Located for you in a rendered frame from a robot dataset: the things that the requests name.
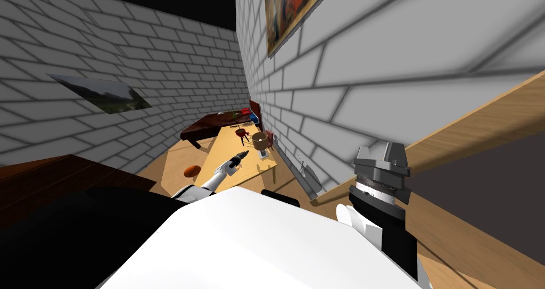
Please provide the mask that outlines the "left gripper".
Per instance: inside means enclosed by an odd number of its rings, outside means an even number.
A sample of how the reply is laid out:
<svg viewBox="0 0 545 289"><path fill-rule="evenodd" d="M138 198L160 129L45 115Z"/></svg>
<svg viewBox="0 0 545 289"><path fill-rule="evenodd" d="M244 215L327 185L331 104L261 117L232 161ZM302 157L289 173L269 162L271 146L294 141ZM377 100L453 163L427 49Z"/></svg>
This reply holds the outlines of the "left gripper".
<svg viewBox="0 0 545 289"><path fill-rule="evenodd" d="M226 168L234 168L234 170L236 170L248 153L249 151L243 151L235 155L233 158L227 161Z"/></svg>

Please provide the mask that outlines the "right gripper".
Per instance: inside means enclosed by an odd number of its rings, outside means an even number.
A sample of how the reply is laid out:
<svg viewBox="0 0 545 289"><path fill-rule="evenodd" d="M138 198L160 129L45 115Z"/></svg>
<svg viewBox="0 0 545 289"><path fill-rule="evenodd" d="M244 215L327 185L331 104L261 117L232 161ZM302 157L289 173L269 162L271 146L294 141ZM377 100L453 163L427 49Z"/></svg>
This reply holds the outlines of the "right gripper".
<svg viewBox="0 0 545 289"><path fill-rule="evenodd" d="M402 143L388 142L386 146L371 148L361 146L353 163L356 175L371 180L386 180L388 175L401 178L411 176Z"/></svg>

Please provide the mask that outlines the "light wooden table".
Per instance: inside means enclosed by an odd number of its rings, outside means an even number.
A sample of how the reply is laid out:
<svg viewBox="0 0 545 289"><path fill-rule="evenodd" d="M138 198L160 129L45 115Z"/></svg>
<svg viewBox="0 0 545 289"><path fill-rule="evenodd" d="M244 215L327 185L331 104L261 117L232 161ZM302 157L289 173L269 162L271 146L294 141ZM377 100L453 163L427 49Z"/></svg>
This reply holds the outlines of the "light wooden table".
<svg viewBox="0 0 545 289"><path fill-rule="evenodd" d="M195 185L217 185L215 192L222 192L234 186L241 186L257 177L268 179L276 185L277 162L271 153L271 137L260 132L254 125L223 127L208 152L207 159L197 176ZM236 170L226 168L227 161L238 153L249 151Z"/></svg>

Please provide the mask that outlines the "dark brown wooden desk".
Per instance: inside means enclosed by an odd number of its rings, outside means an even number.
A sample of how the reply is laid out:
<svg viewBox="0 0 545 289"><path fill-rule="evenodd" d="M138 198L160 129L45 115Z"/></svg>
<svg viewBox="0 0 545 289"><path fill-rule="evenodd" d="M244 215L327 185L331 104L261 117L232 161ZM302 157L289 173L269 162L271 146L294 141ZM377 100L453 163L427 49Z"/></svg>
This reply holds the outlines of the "dark brown wooden desk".
<svg viewBox="0 0 545 289"><path fill-rule="evenodd" d="M223 127L232 125L242 125L250 122L250 115L244 112L244 109L237 111L227 111L222 114L207 114L180 133L180 139L188 141L196 149L201 149L198 141L218 136Z"/></svg>

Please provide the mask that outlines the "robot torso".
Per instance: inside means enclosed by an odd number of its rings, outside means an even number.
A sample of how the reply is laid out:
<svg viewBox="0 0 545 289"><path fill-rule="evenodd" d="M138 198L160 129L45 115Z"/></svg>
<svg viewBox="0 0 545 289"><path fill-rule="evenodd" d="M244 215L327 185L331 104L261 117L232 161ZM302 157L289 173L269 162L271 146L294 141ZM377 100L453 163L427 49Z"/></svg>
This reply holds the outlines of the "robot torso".
<svg viewBox="0 0 545 289"><path fill-rule="evenodd" d="M233 187L175 211L101 289L433 289L378 246L381 230Z"/></svg>

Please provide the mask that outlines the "dark grey door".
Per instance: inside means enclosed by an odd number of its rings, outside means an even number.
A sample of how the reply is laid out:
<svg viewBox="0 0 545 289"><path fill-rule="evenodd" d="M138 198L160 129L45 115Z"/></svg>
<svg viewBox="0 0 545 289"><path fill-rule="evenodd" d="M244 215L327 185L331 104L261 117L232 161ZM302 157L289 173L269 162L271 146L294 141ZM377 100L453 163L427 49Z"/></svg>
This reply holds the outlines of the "dark grey door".
<svg viewBox="0 0 545 289"><path fill-rule="evenodd" d="M545 265L545 131L418 173L406 185Z"/></svg>

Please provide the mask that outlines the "green landscape picture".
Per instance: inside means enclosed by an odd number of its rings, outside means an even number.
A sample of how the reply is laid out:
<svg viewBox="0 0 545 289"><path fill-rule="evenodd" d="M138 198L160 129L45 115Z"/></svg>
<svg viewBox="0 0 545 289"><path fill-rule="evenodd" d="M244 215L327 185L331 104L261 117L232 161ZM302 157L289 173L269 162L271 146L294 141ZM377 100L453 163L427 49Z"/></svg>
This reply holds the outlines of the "green landscape picture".
<svg viewBox="0 0 545 289"><path fill-rule="evenodd" d="M108 114L152 107L127 83L121 81L53 74L48 76Z"/></svg>

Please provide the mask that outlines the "dark brown wooden cabinet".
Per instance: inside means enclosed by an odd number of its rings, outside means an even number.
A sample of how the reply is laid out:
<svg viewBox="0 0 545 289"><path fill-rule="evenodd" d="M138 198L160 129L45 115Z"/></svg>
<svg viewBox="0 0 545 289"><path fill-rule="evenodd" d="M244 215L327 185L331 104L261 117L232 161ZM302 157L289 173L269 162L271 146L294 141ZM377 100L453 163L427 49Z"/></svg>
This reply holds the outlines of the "dark brown wooden cabinet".
<svg viewBox="0 0 545 289"><path fill-rule="evenodd" d="M75 155L0 166L0 230L67 194L90 187L149 191L155 181Z"/></svg>

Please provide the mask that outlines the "grey long wall fixture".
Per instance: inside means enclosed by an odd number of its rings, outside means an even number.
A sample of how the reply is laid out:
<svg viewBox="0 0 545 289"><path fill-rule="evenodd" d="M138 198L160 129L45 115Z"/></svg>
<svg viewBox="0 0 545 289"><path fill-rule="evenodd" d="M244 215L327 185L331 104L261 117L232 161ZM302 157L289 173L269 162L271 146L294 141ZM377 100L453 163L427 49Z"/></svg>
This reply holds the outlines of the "grey long wall fixture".
<svg viewBox="0 0 545 289"><path fill-rule="evenodd" d="M302 159L291 155L287 148L279 142L277 136L274 136L274 149L278 151L278 154L285 161L310 200L314 200L325 193L325 189L323 189L312 168L305 164Z"/></svg>

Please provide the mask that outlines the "colourful painting in wooden frame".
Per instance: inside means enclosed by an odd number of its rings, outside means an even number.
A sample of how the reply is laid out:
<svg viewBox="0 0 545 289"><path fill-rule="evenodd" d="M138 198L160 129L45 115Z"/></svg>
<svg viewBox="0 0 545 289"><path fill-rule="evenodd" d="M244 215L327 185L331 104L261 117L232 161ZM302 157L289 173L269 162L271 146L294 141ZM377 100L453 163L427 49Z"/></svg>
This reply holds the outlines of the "colourful painting in wooden frame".
<svg viewBox="0 0 545 289"><path fill-rule="evenodd" d="M273 57L320 0L265 0L267 56Z"/></svg>

